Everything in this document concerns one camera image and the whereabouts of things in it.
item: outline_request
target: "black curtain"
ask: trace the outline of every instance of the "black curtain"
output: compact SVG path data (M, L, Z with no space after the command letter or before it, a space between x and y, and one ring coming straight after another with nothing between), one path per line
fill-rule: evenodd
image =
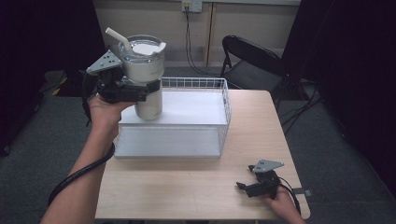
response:
M105 44L92 0L2 0L0 4L3 150L33 113L45 73L85 70L103 55Z
M284 60L319 83L346 137L396 195L396 3L303 0Z

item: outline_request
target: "white wire basket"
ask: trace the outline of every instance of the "white wire basket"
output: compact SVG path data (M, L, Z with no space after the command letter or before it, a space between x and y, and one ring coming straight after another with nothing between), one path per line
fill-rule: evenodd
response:
M122 112L117 158L219 158L231 121L224 78L163 77L163 112L142 120Z

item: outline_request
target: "power cord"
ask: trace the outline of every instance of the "power cord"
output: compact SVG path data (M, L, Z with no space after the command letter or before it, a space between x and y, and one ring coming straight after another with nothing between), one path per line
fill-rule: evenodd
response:
M84 78L82 79L82 93L81 93L82 97L81 97L81 99L82 99L82 108L84 109L85 116L87 116L87 118L88 118L87 124L85 126L88 127L88 125L90 125L90 123L91 123L91 111L90 111L90 106L88 105L88 97L87 97L87 92L85 89L87 75L88 75L87 72L85 72Z
M285 181L285 183L289 186L289 187L286 187L286 186L283 185L283 184L279 184L280 187L286 189L286 190L289 192L289 194L291 195L291 198L292 198L293 201L294 201L294 206L296 206L297 212L298 212L299 214L301 214L300 202L298 201L296 194L295 194L294 191L292 190L291 185L290 185L289 182L286 181L284 178L280 177L279 179Z
M187 30L186 30L186 54L187 54L187 61L189 62L190 67L194 72L202 74L202 75L207 75L211 77L219 77L220 74L216 73L209 73L206 71L203 71L199 69L195 64L194 61L192 60L192 55L191 55L191 37L190 37L190 15L189 15L189 8L184 7L185 13L186 13L186 19L187 19Z
M307 102L305 105L303 105L303 106L301 106L300 108L298 108L298 109L291 110L291 111L295 111L294 114L293 114L290 118L288 118L287 120L285 120L284 122L282 122L281 126L283 127L284 125L286 125L287 123L289 123L289 122L293 119L293 122L291 123L291 125L290 125L290 126L288 127L288 129L284 132L285 135L288 134L288 132L289 132L289 130L291 129L291 127L294 125L294 123L297 121L297 119L298 119L306 110L308 110L308 109L311 108L313 105L315 105L315 104L317 104L318 102L320 102L321 98L318 98L316 101L313 102L314 97L315 97L315 94L316 94L317 91L318 91L318 85L315 86L314 92L312 93L312 96L309 98L308 102ZM289 114L291 111L289 111L289 112L287 112L287 113L281 115L280 117L283 117L283 116Z
M108 153L102 158L99 159L98 161L95 161L84 168L76 171L75 173L71 174L68 176L66 179L64 179L61 183L56 186L56 188L52 191L52 193L49 196L49 201L48 201L48 206L52 203L52 201L55 199L55 197L62 191L64 190L68 185L70 185L73 181L76 179L82 177L83 175L87 174L89 171L95 169L96 167L102 165L106 161L110 160L111 157L113 157L115 152L115 147L114 144L111 144L111 148L108 151Z

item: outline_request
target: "chair backrest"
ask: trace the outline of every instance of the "chair backrest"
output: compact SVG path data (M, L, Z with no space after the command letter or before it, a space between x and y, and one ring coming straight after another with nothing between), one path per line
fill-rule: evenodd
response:
M228 53L250 63L260 69L285 77L287 75L281 59L271 50L263 48L236 35L227 35L222 40L222 46L226 58L230 60Z

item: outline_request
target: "gray carpet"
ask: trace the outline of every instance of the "gray carpet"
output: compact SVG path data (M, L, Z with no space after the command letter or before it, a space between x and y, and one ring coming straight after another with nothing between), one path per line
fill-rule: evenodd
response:
M203 76L188 67L165 71L168 77ZM219 68L206 71L218 73ZM61 74L48 74L48 79L56 82ZM283 101L280 120L302 105ZM0 159L0 223L39 222L50 192L83 147L90 131L86 121L79 98L46 92L41 108L11 144L10 155ZM303 187L314 193L307 198L308 223L396 223L396 202L366 159L342 137L325 104L305 111L286 137Z

